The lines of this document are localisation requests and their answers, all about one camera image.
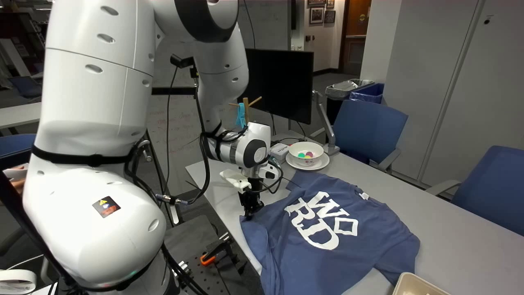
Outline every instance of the chair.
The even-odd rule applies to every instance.
[[[524,236],[522,177],[524,150],[493,146],[462,183],[450,180],[426,191],[439,195],[460,183],[455,205]]]
[[[341,152],[388,170],[400,155],[396,142],[406,121],[405,113],[387,105],[344,100],[333,129]]]
[[[30,160],[35,134],[0,136],[0,170]],[[0,205],[0,254],[7,252],[21,236],[23,229],[10,211]]]

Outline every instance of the t-shirt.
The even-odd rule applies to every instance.
[[[419,239],[385,203],[316,172],[297,172],[288,190],[242,221],[267,295],[339,295],[372,267],[391,283],[414,270]]]

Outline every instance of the monitor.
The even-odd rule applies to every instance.
[[[311,124],[313,52],[247,49],[254,108]]]

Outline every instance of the plate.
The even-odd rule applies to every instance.
[[[319,160],[315,165],[300,165],[300,164],[292,164],[290,157],[293,157],[292,154],[285,154],[285,162],[288,162],[288,165],[292,165],[297,170],[319,170],[329,165],[329,155],[323,154],[319,157]]]

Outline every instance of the white graphic print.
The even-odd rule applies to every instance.
[[[318,191],[308,203],[298,198],[298,203],[285,208],[288,214],[297,214],[292,224],[311,246],[324,250],[334,250],[339,246],[339,236],[359,236],[359,219],[349,218],[349,213],[329,198],[328,191]],[[334,218],[334,228],[324,221]],[[313,241],[316,232],[328,232],[329,239],[324,242]]]

